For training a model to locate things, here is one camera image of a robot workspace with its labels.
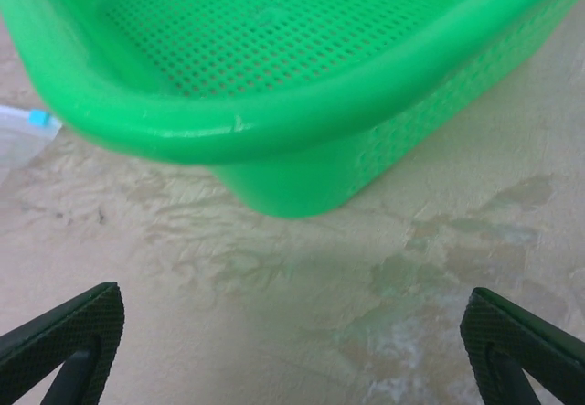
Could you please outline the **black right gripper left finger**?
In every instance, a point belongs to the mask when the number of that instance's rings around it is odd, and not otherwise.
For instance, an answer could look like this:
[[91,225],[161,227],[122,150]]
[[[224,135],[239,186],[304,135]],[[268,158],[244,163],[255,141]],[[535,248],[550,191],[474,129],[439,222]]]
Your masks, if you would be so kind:
[[1,402],[14,404],[52,371],[43,404],[100,402],[124,325],[122,294],[103,282],[1,336]]

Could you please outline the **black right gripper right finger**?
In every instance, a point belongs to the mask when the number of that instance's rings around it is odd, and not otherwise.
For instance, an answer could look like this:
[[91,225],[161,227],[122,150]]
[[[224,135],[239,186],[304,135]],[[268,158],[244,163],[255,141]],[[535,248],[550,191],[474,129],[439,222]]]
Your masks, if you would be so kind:
[[584,402],[584,342],[575,336],[482,287],[460,332],[485,404],[538,404],[528,377],[563,404]]

